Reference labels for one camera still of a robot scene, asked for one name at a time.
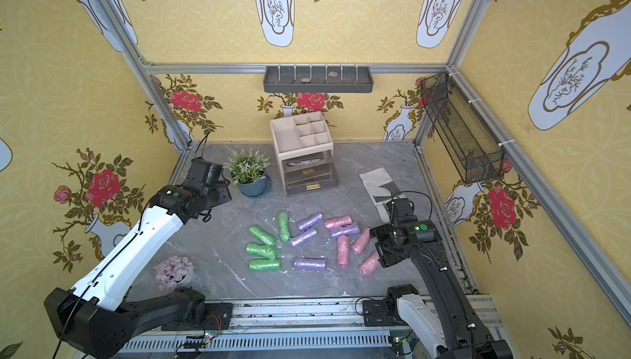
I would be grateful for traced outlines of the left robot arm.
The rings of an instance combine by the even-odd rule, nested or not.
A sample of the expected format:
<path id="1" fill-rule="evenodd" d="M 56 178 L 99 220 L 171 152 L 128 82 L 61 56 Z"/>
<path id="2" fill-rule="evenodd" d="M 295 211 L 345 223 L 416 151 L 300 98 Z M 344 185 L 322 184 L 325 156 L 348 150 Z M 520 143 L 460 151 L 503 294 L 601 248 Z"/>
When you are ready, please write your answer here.
<path id="1" fill-rule="evenodd" d="M 190 219 L 231 201 L 223 165 L 192 160 L 184 181 L 161 188 L 139 222 L 102 262 L 71 288 L 56 288 L 44 307 L 59 342 L 94 358 L 113 357 L 134 337 L 173 322 L 199 324 L 205 296 L 178 287 L 164 296 L 125 301 L 136 277 L 154 254 Z"/>

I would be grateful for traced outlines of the beige drawer organizer cabinet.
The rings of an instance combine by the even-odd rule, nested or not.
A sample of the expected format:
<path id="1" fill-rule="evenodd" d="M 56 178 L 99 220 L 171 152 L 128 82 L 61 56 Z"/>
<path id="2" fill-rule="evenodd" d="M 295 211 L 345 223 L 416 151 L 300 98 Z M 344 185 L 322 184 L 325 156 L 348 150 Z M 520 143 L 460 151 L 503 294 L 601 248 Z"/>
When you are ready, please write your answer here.
<path id="1" fill-rule="evenodd" d="M 269 122 L 269 126 L 283 187 L 284 160 L 326 150 L 330 150 L 334 156 L 330 130 L 320 111 L 274 119 Z"/>

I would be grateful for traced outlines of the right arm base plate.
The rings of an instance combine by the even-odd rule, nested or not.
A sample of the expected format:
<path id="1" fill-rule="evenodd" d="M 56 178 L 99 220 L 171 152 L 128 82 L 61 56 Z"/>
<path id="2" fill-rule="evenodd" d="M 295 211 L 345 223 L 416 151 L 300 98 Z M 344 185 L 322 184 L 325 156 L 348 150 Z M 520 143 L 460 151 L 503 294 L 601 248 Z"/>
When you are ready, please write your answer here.
<path id="1" fill-rule="evenodd" d="M 361 305 L 364 326 L 386 327 L 402 324 L 390 298 L 363 298 Z"/>

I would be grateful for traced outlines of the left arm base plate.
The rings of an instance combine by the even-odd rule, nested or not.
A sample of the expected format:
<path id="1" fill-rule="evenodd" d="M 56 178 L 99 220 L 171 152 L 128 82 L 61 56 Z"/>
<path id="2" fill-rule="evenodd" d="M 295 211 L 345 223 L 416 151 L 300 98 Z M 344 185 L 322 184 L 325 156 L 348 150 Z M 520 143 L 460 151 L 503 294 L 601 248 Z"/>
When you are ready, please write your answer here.
<path id="1" fill-rule="evenodd" d="M 160 329 L 162 331 L 227 330 L 232 314 L 233 303 L 205 303 L 198 306 L 184 321 L 169 322 Z"/>

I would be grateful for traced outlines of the transparent top drawer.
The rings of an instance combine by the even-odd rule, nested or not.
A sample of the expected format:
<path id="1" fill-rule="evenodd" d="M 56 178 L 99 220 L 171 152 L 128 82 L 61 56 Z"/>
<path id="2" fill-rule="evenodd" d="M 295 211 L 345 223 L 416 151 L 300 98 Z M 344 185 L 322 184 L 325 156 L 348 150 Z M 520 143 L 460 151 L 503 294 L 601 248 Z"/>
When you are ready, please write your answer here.
<path id="1" fill-rule="evenodd" d="M 339 186 L 339 176 L 330 150 L 284 160 L 282 173 L 287 196 L 325 191 Z"/>

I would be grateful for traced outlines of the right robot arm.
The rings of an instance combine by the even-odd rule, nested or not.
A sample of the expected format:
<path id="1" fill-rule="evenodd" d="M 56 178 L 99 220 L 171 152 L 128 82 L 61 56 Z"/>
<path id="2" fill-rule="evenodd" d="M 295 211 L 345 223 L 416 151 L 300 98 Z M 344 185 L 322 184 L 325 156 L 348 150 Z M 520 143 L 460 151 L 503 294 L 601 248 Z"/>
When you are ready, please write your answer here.
<path id="1" fill-rule="evenodd" d="M 412 289 L 392 287 L 389 301 L 434 358 L 512 358 L 504 339 L 495 339 L 465 295 L 439 230 L 430 219 L 420 220 L 407 198 L 392 196 L 386 203 L 388 222 L 370 230 L 382 268 L 410 260 L 426 285 L 435 314 Z"/>

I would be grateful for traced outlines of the pink roll vertical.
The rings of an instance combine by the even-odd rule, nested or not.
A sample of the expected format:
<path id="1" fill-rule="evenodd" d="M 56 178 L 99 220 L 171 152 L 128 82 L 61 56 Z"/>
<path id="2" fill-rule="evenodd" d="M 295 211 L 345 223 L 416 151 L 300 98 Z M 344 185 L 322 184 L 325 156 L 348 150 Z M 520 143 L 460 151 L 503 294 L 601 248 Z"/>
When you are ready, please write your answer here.
<path id="1" fill-rule="evenodd" d="M 346 235 L 341 235 L 337 239 L 338 253 L 337 263 L 340 268 L 347 268 L 349 266 L 349 251 L 350 240 Z"/>

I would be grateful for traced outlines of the pink roll diagonal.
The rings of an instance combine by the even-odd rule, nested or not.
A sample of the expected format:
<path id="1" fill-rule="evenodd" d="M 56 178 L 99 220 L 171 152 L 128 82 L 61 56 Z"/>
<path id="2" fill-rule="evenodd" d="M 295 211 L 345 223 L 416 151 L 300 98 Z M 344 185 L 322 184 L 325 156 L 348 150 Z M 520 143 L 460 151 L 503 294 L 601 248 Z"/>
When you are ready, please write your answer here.
<path id="1" fill-rule="evenodd" d="M 363 252 L 365 252 L 370 240 L 370 229 L 364 229 L 359 238 L 354 242 L 353 245 L 351 245 L 352 252 L 355 255 L 360 256 L 361 254 L 363 254 Z"/>

